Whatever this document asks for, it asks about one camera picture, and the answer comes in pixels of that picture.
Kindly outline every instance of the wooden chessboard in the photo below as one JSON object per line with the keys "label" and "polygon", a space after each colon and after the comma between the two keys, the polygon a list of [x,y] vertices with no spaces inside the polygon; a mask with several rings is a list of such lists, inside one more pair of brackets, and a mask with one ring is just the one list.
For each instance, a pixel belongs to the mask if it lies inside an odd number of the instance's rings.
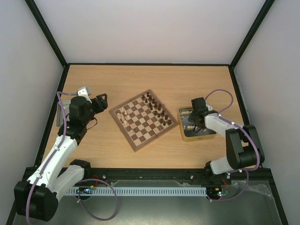
{"label": "wooden chessboard", "polygon": [[140,150],[178,125],[177,120],[151,90],[109,112],[134,151]]}

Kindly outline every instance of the wooden table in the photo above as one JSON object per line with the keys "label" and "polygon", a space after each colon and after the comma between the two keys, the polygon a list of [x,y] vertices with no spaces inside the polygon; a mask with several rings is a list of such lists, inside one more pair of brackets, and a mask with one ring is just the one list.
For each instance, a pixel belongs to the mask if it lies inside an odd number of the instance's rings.
{"label": "wooden table", "polygon": [[[203,168],[206,162],[225,156],[225,139],[220,135],[184,142],[179,127],[134,153],[109,110],[147,89],[174,117],[179,108],[190,106],[192,99],[205,97],[214,89],[226,89],[234,95],[234,103],[222,115],[243,123],[228,67],[71,65],[63,91],[73,93],[86,85],[92,91],[91,98],[108,95],[108,108],[96,115],[98,125],[87,132],[65,167],[74,159],[82,159],[99,168]],[[220,110],[230,103],[230,97],[216,92],[207,103]],[[55,123],[56,119],[44,157],[57,137]]]}

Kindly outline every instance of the gray floor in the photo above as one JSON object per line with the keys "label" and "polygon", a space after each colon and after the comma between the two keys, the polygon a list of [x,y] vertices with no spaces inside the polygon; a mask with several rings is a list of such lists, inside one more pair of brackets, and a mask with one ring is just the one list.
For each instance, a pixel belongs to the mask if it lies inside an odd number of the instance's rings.
{"label": "gray floor", "polygon": [[[251,182],[256,187],[260,181]],[[235,195],[240,186],[231,186]],[[279,225],[275,202],[261,189],[249,189],[233,201],[209,202],[205,197],[120,197],[120,211],[110,221],[97,221],[88,216],[73,196],[65,196],[55,216],[37,225]],[[114,197],[95,196],[84,202],[94,215],[109,217],[115,207]],[[17,215],[14,225],[25,225]]]}

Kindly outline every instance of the black metal frame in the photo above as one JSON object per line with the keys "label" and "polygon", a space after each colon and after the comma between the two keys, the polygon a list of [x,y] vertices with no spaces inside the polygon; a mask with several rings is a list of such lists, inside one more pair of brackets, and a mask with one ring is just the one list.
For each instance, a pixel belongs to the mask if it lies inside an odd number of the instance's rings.
{"label": "black metal frame", "polygon": [[[252,40],[253,36],[255,35],[256,31],[258,30],[260,24],[264,20],[266,14],[268,13],[269,9],[271,8],[272,4],[275,0],[266,0],[262,9],[260,10],[259,14],[257,15],[255,21],[253,22],[249,32],[247,33],[244,41],[242,42],[239,50],[237,51],[235,57],[233,58],[230,65],[228,64],[172,64],[172,63],[67,63],[64,59],[54,37],[52,36],[46,22],[44,21],[38,7],[36,6],[34,0],[25,0],[29,9],[31,10],[32,14],[34,15],[37,23],[39,24],[41,30],[43,31],[44,35],[46,36],[49,44],[51,45],[53,51],[55,52],[56,56],[58,57],[60,63],[64,67],[59,86],[57,91],[62,91],[70,65],[129,65],[129,66],[225,66],[228,67],[230,76],[232,79],[232,83],[234,86],[235,94],[237,96],[237,100],[239,103],[241,115],[245,125],[250,124],[248,114],[246,111],[246,107],[244,105],[244,101],[242,98],[242,94],[240,92],[240,88],[234,73],[234,68],[241,59],[244,51],[246,50],[247,46],[249,45],[250,41]],[[58,99],[55,96],[51,111],[49,114],[49,118],[45,127],[45,131],[43,133],[42,141],[39,146],[37,157],[33,167],[28,167],[25,170],[23,180],[27,180],[27,178],[33,174],[41,162],[45,152],[45,147],[48,142],[48,138],[50,135],[50,131],[52,128],[52,124],[54,121],[54,117],[56,114],[56,105]],[[199,176],[199,174],[203,173],[203,169],[108,169],[108,168],[92,168],[92,173],[96,174],[100,177],[105,175],[105,180],[176,180],[179,182],[187,182],[191,184],[202,184],[204,187],[210,187],[210,184],[203,182],[203,179]],[[232,180],[243,180],[245,178],[244,173],[234,173],[231,175]],[[275,198],[276,206],[279,212],[279,216],[281,219],[282,224],[287,225],[287,219],[285,216],[284,209],[282,207],[278,191],[271,173],[270,169],[260,168],[256,171],[250,172],[250,180],[267,180],[270,184],[272,194]],[[15,203],[11,209],[9,214],[7,225],[12,225],[13,220],[15,218]]]}

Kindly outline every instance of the gray wall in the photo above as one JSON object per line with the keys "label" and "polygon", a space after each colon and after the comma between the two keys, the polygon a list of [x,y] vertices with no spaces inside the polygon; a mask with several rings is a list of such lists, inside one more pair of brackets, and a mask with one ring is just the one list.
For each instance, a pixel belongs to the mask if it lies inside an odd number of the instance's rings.
{"label": "gray wall", "polygon": [[264,0],[36,0],[68,62],[230,63]]}
{"label": "gray wall", "polygon": [[287,218],[299,224],[300,1],[277,0],[235,69]]}
{"label": "gray wall", "polygon": [[0,224],[33,166],[62,67],[25,1],[0,7]]}

